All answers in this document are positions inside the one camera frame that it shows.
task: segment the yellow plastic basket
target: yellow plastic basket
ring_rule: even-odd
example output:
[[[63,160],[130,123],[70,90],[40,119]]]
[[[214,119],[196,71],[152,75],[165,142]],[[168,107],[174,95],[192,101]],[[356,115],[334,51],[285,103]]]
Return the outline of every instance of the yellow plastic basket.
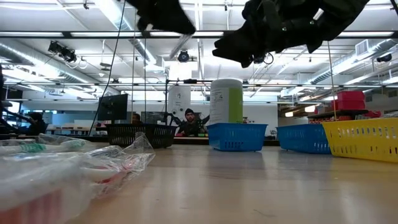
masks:
[[[323,123],[334,156],[398,162],[398,118]]]

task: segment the computer monitor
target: computer monitor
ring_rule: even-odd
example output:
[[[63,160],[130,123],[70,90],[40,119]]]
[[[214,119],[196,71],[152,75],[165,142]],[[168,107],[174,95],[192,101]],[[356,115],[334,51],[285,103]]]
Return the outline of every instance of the computer monitor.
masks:
[[[99,121],[124,120],[127,118],[127,99],[128,95],[104,96],[99,99],[101,102],[98,111]]]

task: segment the black plastic basket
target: black plastic basket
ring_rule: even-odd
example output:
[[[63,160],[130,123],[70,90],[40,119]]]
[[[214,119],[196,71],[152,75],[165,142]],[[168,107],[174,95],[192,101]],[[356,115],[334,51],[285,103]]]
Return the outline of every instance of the black plastic basket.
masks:
[[[107,124],[106,128],[111,145],[129,146],[134,142],[136,133],[143,132],[154,149],[171,146],[177,129],[159,124]]]

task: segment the man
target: man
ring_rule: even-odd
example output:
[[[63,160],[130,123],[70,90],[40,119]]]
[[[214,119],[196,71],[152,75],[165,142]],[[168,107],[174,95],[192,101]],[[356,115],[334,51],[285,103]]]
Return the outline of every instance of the man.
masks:
[[[33,122],[26,130],[20,129],[21,134],[28,136],[37,136],[40,133],[44,134],[47,128],[46,123],[43,121],[43,115],[38,112],[29,114],[30,121]]]
[[[196,119],[193,110],[188,108],[185,111],[185,119],[187,121],[183,121],[179,125],[180,129],[178,133],[184,136],[197,136],[198,134],[207,133],[205,124],[209,121],[210,116],[207,116],[205,119]]]
[[[139,116],[139,114],[136,114],[136,113],[132,114],[131,123],[136,124],[136,125],[142,124],[141,116]]]

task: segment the blue plastic basket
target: blue plastic basket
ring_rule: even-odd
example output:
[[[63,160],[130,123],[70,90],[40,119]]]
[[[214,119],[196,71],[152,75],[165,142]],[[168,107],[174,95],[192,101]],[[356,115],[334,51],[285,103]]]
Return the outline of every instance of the blue plastic basket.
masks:
[[[207,126],[209,145],[220,151],[260,151],[267,124],[218,123]]]
[[[331,154],[322,124],[300,124],[278,127],[280,147],[314,154]]]

